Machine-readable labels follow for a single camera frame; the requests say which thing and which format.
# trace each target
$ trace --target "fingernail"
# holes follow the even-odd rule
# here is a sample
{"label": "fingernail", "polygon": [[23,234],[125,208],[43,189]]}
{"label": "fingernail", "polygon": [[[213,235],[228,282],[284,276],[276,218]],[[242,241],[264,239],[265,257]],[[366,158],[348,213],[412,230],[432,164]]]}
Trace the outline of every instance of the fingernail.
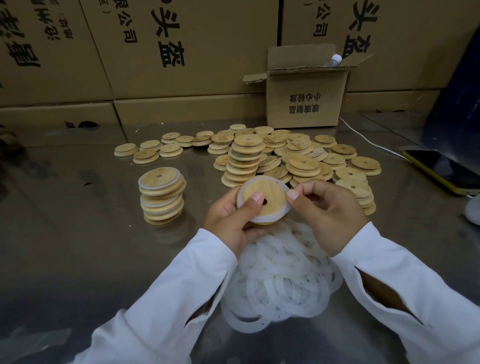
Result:
{"label": "fingernail", "polygon": [[263,196],[264,196],[263,193],[261,193],[260,191],[257,191],[257,192],[255,192],[255,193],[253,193],[253,195],[252,195],[252,200],[258,202],[258,201],[260,201],[260,199],[261,199]]}
{"label": "fingernail", "polygon": [[287,192],[287,198],[288,198],[290,201],[295,201],[298,196],[300,196],[300,194],[298,193],[298,191],[290,190],[290,191]]}

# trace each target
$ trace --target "white cable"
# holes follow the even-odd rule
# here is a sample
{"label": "white cable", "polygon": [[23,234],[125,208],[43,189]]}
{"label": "white cable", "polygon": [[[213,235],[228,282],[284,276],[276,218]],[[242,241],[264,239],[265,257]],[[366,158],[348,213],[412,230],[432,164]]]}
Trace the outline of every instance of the white cable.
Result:
{"label": "white cable", "polygon": [[365,139],[365,140],[367,141],[367,143],[369,143],[369,144],[371,144],[371,145],[373,145],[373,146],[375,146],[375,147],[377,147],[377,148],[383,149],[383,150],[386,151],[386,152],[395,154],[397,157],[400,157],[400,158],[402,158],[402,159],[404,159],[404,160],[409,161],[409,160],[406,159],[404,156],[402,156],[402,155],[400,155],[400,154],[398,154],[398,153],[395,153],[393,150],[390,150],[390,149],[384,148],[384,147],[382,147],[382,146],[379,146],[379,145],[377,145],[377,144],[375,144],[375,143],[372,143],[370,140],[368,140],[367,138],[365,138],[362,134],[360,134],[360,133],[357,132],[355,129],[353,129],[350,125],[348,125],[345,120],[343,120],[342,118],[339,118],[339,119],[340,119],[341,121],[343,121],[343,122],[345,123],[345,125],[346,125],[351,131],[353,131],[354,133],[360,135],[363,139]]}

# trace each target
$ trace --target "stainless steel table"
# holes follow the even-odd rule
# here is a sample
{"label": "stainless steel table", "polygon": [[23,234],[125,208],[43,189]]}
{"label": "stainless steel table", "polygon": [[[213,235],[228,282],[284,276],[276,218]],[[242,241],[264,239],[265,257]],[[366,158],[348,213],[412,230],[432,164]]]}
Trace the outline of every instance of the stainless steel table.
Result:
{"label": "stainless steel table", "polygon": [[[360,115],[345,120],[372,142],[396,149],[411,142]],[[113,156],[126,140],[194,135],[238,121],[151,124],[30,133],[24,155],[0,162],[0,343],[71,328],[63,345],[16,363],[65,363],[89,345],[92,331],[148,288],[201,227],[208,207],[228,188],[206,148],[139,166]],[[244,121],[258,126],[262,120]],[[407,162],[370,146],[344,125],[302,129],[335,135],[359,155],[380,161],[369,180],[382,235],[407,247],[455,290],[480,304],[480,230],[462,216],[466,198],[449,194]],[[185,209],[163,228],[145,223],[137,180],[159,166],[186,177]],[[300,217],[291,213],[292,218]],[[7,354],[24,352],[15,345]],[[253,335],[233,331],[217,309],[192,353],[194,363],[406,363],[393,332],[360,306],[344,284],[327,310]]]}

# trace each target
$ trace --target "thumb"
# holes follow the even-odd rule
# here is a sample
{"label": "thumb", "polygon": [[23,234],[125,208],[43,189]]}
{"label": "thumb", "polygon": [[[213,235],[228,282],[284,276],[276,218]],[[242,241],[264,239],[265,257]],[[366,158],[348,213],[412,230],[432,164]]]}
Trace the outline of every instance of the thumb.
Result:
{"label": "thumb", "polygon": [[322,216],[323,211],[313,204],[313,202],[301,195],[297,190],[287,192],[287,200],[292,207],[297,210],[307,220],[310,226],[318,223],[318,219]]}
{"label": "thumb", "polygon": [[233,226],[243,228],[250,219],[260,213],[263,202],[264,195],[260,191],[257,191],[253,193],[237,211],[230,214],[227,219]]}

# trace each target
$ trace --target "pile of silicone rings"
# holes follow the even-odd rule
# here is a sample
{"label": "pile of silicone rings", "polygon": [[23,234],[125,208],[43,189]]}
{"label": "pile of silicone rings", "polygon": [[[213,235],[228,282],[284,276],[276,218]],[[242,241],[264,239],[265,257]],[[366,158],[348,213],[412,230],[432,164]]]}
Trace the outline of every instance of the pile of silicone rings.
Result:
{"label": "pile of silicone rings", "polygon": [[222,314],[233,329],[258,332],[271,322],[321,314],[342,282],[311,228],[287,219],[246,247],[220,302]]}

